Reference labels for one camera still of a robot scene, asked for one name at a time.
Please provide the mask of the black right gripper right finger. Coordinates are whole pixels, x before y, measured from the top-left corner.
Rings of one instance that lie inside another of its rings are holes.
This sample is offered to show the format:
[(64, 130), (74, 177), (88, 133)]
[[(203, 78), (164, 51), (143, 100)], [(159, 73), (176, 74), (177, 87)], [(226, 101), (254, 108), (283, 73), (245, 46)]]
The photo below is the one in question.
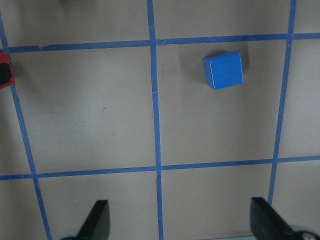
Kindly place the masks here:
[(256, 240), (299, 240), (296, 233), (263, 197), (252, 197), (250, 230)]

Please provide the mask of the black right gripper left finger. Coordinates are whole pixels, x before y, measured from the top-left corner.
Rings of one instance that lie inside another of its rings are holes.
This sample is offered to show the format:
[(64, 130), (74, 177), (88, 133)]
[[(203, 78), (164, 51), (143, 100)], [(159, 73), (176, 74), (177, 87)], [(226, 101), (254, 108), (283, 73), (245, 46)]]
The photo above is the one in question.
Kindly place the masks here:
[(77, 240), (107, 240), (110, 236), (109, 201), (97, 200), (76, 235)]

